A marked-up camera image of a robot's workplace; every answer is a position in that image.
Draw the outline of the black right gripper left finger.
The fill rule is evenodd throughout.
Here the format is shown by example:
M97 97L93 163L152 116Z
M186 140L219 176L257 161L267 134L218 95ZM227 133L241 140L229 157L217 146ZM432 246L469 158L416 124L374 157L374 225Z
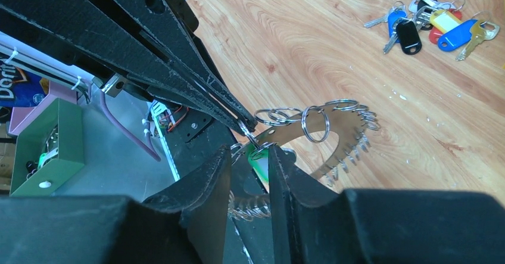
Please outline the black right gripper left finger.
M173 185L124 195L1 198L2 263L222 263L232 161L221 146Z

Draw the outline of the green key tag with ring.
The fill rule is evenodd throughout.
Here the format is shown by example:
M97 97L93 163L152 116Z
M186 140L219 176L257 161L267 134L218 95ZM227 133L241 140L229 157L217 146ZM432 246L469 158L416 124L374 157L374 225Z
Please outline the green key tag with ring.
M268 184L268 148L273 145L273 143L264 142L263 144L260 144L260 141L249 131L243 121L239 120L238 125L249 142L241 144L232 154L234 162L238 161L241 157L245 157L253 171L259 177L260 181L263 184Z

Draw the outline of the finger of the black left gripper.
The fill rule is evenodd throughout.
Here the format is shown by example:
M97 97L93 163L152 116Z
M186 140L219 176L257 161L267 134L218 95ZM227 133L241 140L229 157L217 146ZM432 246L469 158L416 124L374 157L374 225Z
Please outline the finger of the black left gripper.
M120 18L112 0L1 0L3 33L103 82L119 75L133 92L156 99L133 75L168 68L117 23Z
M198 19L185 0L112 0L117 22L168 72L150 70L133 76L148 84L158 100L206 113L236 132L253 132L257 121L225 86L201 39Z

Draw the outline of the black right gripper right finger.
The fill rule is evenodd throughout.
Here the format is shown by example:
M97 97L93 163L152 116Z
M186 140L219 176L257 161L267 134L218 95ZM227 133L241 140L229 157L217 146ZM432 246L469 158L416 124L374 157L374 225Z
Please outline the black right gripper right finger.
M274 145L276 263L503 263L504 207L481 192L330 190Z

